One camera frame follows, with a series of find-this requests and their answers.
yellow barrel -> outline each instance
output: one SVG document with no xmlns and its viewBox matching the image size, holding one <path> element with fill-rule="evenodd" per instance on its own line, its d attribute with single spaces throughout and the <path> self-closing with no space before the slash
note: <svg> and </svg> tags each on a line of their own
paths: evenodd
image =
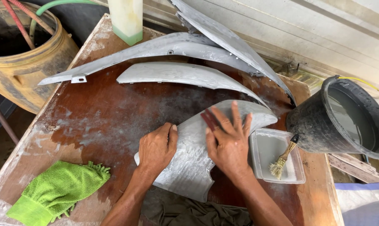
<svg viewBox="0 0 379 226">
<path fill-rule="evenodd" d="M 24 4 L 33 12 L 39 8 L 35 4 Z M 15 5 L 12 7 L 29 33 L 31 18 Z M 56 84 L 44 86 L 37 84 L 48 76 L 65 71 L 79 51 L 75 42 L 62 28 L 58 18 L 46 11 L 41 19 L 55 30 L 55 34 L 51 37 L 40 25 L 37 25 L 35 44 L 40 44 L 41 39 L 36 35 L 41 34 L 44 43 L 36 49 L 28 48 L 24 51 L 23 49 L 28 45 L 21 47 L 16 43 L 15 40 L 21 34 L 11 15 L 0 1 L 0 94 L 35 114 L 39 112 L 56 87 Z M 4 40 L 9 36 L 15 38 Z M 8 55 L 18 50 L 22 52 Z"/>
</svg>

dark cloth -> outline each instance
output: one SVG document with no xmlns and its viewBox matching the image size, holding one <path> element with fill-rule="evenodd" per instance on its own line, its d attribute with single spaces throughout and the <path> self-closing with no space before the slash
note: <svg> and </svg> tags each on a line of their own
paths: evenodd
<svg viewBox="0 0 379 226">
<path fill-rule="evenodd" d="M 247 208 L 201 203 L 153 187 L 147 192 L 141 213 L 159 226 L 244 226 L 252 221 Z"/>
</svg>

wooden plank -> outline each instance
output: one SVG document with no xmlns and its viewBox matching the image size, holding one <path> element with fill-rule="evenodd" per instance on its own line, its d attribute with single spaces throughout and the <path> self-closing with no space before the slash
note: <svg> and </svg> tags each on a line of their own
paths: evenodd
<svg viewBox="0 0 379 226">
<path fill-rule="evenodd" d="M 144 28 L 143 41 L 160 35 Z M 74 59 L 73 66 L 125 48 L 128 45 L 113 34 L 110 17 L 105 15 Z M 252 89 L 272 108 L 279 122 L 271 128 L 286 129 L 284 121 L 292 106 L 283 90 L 268 78 L 250 77 L 226 65 L 174 55 L 123 62 L 89 75 L 87 83 L 63 82 L 58 86 L 0 171 L 0 224 L 21 225 L 7 218 L 6 211 L 32 178 L 54 162 L 85 164 L 91 160 L 112 167 L 112 177 L 93 195 L 78 202 L 70 218 L 63 217 L 53 225 L 99 225 L 128 185 L 136 167 L 133 155 L 141 136 L 165 121 L 179 124 L 225 99 L 251 100 L 231 90 L 209 90 L 173 83 L 116 83 L 115 79 L 133 63 L 158 60 L 207 65 L 226 73 Z M 305 84 L 285 77 L 282 79 L 297 103 L 310 96 Z M 307 179 L 305 184 L 260 180 L 262 186 L 294 226 L 343 225 L 326 155 L 300 152 Z M 208 200 L 245 205 L 238 190 L 217 167 L 213 168 L 211 175 L 215 184 Z M 140 223 L 149 224 L 143 216 Z"/>
<path fill-rule="evenodd" d="M 378 175 L 379 173 L 376 172 L 375 167 L 368 165 L 365 162 L 360 161 L 357 158 L 354 158 L 353 156 L 349 154 L 331 154 L 333 157 L 336 157 L 337 159 L 341 160 L 342 162 L 345 162 L 347 164 L 350 164 L 354 167 L 357 167 L 367 173 L 373 174 L 373 175 Z"/>
<path fill-rule="evenodd" d="M 332 156 L 331 154 L 328 155 L 328 158 L 329 158 L 329 163 L 331 166 L 336 167 L 339 170 L 346 172 L 350 174 L 351 176 L 362 180 L 365 183 L 378 183 L 379 182 L 379 176 L 377 175 L 373 175 L 357 167 L 354 167 L 353 165 L 345 163 L 341 161 L 340 159 Z"/>
</svg>

metal pole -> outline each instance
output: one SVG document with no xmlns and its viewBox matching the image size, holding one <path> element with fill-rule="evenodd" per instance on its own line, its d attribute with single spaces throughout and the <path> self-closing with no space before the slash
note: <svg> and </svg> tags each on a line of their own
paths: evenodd
<svg viewBox="0 0 379 226">
<path fill-rule="evenodd" d="M 19 142 L 18 137 L 15 135 L 14 131 L 11 129 L 10 125 L 8 124 L 6 118 L 4 118 L 1 111 L 0 111 L 0 122 L 1 122 L 1 125 L 3 125 L 4 129 L 6 129 L 8 135 L 11 137 L 12 141 L 15 144 L 18 144 L 18 142 Z"/>
</svg>

black plastic bucket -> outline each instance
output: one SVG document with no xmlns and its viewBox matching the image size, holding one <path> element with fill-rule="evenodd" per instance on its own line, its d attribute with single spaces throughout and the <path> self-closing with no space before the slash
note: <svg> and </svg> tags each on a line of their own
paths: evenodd
<svg viewBox="0 0 379 226">
<path fill-rule="evenodd" d="M 300 134 L 304 151 L 379 159 L 379 105 L 349 79 L 324 80 L 321 90 L 289 112 L 286 127 Z"/>
</svg>

